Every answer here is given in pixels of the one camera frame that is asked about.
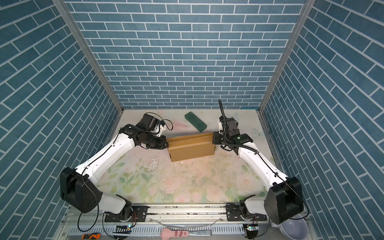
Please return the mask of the brown cardboard box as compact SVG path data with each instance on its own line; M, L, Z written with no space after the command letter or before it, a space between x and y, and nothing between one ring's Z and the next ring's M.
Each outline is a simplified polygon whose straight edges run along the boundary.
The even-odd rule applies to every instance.
M214 133L168 138L168 152L172 162L212 156L216 146L213 144Z

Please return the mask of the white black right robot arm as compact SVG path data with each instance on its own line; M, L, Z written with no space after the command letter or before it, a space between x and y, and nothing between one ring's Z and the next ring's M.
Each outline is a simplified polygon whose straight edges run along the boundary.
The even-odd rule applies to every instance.
M219 117L219 130L214 132L214 145L234 151L260 177L266 188L263 215L280 224L304 210L302 185L296 178L289 178L277 169L257 148L251 137L241 134L233 118Z

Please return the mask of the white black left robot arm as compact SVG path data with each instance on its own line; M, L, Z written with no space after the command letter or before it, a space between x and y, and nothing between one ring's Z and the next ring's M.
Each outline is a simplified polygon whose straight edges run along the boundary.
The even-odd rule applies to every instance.
M60 173L60 197L81 213L93 209L114 214L127 222L133 216L132 203L119 195L100 191L96 184L103 174L124 154L140 146L163 150L169 144L162 134L168 126L164 119L145 113L136 124L122 127L116 137L93 157L75 168L66 167Z

